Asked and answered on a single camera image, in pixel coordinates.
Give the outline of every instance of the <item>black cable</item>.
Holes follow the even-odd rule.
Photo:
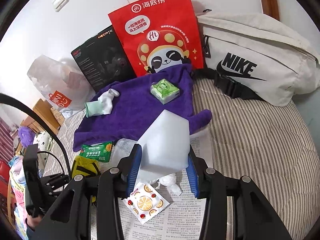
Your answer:
[[[66,152],[66,149],[64,148],[63,144],[59,140],[59,138],[55,135],[55,133],[50,129],[50,127],[37,115],[34,111],[32,111],[29,107],[27,107],[25,104],[21,103],[15,98],[12,98],[8,95],[0,93],[0,103],[13,106],[22,112],[26,113],[30,117],[32,117],[36,122],[38,122],[39,125],[41,125],[48,133],[49,135],[56,141],[56,143],[59,145],[59,147],[62,150],[66,165],[67,165],[67,170],[69,174],[69,180],[71,181],[71,169],[70,169],[70,164],[69,164],[69,159],[68,155]]]
[[[52,154],[51,152],[47,152],[47,151],[38,151],[38,154],[39,154],[39,153],[47,153],[47,154],[53,156],[53,157],[58,161],[58,163],[60,164],[60,167],[61,167],[61,169],[62,169],[63,174],[65,174],[61,162],[59,161],[59,159],[58,159],[54,154]]]

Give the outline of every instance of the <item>purple plush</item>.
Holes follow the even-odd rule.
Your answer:
[[[176,65],[123,83],[114,82],[101,89],[91,101],[98,100],[110,88],[120,96],[113,99],[111,114],[84,117],[75,131],[73,150],[79,151],[83,144],[121,138],[138,140],[164,109],[186,118],[190,134],[206,126],[212,118],[211,111],[193,114],[191,69],[190,64]],[[150,93],[151,84],[163,78],[180,89],[180,96],[165,105]]]
[[[33,144],[36,133],[29,127],[21,126],[18,128],[18,136],[22,146],[27,148],[29,145]]]

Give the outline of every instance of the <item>bed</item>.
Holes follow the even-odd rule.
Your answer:
[[[303,239],[320,215],[320,163],[294,103],[274,107],[263,101],[230,99],[214,87],[213,80],[197,78],[193,105],[195,113],[203,109],[212,112],[208,128],[215,169],[232,178],[250,176],[292,239]],[[58,133],[70,163],[76,154],[72,151],[74,131],[84,115],[81,111],[66,120]],[[52,153],[63,163],[58,145],[53,145]],[[57,172],[60,168],[50,156],[44,176]],[[232,225],[230,209],[228,223]],[[232,228],[227,235],[232,238]]]

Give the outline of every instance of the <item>white packet with orange slices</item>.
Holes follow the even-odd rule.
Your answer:
[[[141,224],[146,223],[170,205],[150,184],[142,182],[137,183],[129,198],[122,201]]]

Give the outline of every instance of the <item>pink curtain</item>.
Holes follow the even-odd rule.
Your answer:
[[[8,163],[14,156],[10,127],[0,118],[0,160]]]

